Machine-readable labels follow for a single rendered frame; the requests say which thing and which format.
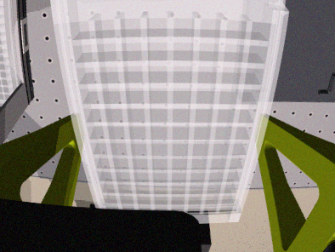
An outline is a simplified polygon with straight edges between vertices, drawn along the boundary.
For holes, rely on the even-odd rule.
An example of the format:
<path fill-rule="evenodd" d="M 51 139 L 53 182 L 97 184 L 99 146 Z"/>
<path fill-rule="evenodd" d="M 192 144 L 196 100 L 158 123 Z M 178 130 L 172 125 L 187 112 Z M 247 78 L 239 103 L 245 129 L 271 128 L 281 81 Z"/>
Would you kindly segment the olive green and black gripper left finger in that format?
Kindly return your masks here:
<path fill-rule="evenodd" d="M 22 201 L 22 183 L 62 149 L 41 203 L 72 206 L 81 156 L 71 115 L 0 145 L 0 198 Z"/>

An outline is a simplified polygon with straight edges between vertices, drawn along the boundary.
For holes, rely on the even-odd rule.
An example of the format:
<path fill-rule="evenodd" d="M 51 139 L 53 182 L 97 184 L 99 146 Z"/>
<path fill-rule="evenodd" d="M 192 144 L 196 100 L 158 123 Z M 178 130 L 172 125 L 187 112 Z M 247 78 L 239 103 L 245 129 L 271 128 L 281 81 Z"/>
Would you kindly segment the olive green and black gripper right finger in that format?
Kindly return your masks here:
<path fill-rule="evenodd" d="M 276 149 L 319 188 L 318 201 L 307 220 L 287 183 Z M 274 252 L 323 252 L 334 243 L 335 144 L 270 116 L 258 163 Z"/>

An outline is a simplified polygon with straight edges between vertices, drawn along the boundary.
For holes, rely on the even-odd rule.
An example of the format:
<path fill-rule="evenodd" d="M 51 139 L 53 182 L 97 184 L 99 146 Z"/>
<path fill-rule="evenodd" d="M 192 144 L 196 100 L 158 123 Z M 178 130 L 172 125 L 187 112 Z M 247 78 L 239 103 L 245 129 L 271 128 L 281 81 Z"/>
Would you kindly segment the white well plate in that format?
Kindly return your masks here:
<path fill-rule="evenodd" d="M 13 0 L 0 0 L 0 106 L 19 85 Z"/>
<path fill-rule="evenodd" d="M 239 222 L 275 95 L 286 0 L 50 2 L 95 208 Z"/>

